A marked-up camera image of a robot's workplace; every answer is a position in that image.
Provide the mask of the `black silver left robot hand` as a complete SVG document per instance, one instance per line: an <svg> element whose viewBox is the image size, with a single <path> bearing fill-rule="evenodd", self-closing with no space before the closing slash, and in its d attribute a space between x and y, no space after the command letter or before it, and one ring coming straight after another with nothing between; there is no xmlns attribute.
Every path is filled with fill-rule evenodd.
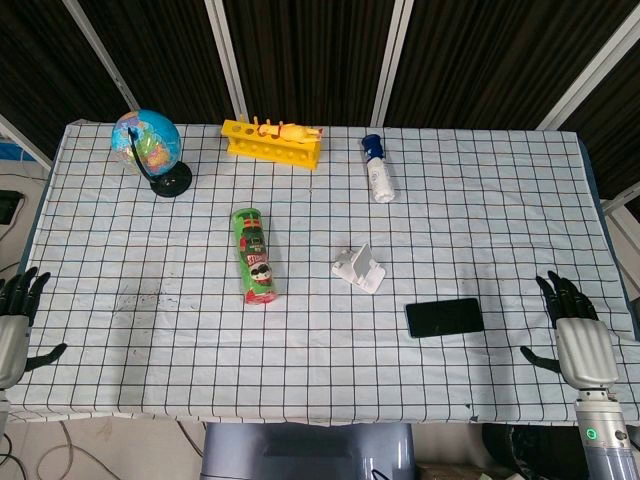
<svg viewBox="0 0 640 480"><path fill-rule="evenodd" d="M56 362L67 344L56 345L49 353L28 357L31 329L41 294L51 274L32 267L8 281L1 281L1 390L19 383L25 372Z"/></svg>

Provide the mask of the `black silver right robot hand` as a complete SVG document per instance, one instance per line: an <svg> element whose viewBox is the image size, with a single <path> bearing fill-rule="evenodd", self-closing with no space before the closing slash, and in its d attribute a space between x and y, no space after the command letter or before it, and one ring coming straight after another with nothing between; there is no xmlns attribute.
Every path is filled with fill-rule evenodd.
<svg viewBox="0 0 640 480"><path fill-rule="evenodd" d="M544 358L522 346L533 366L563 377L576 390L608 389L619 379L609 329L599 320L591 300L568 279L550 271L536 283L545 299L555 334L557 357Z"/></svg>

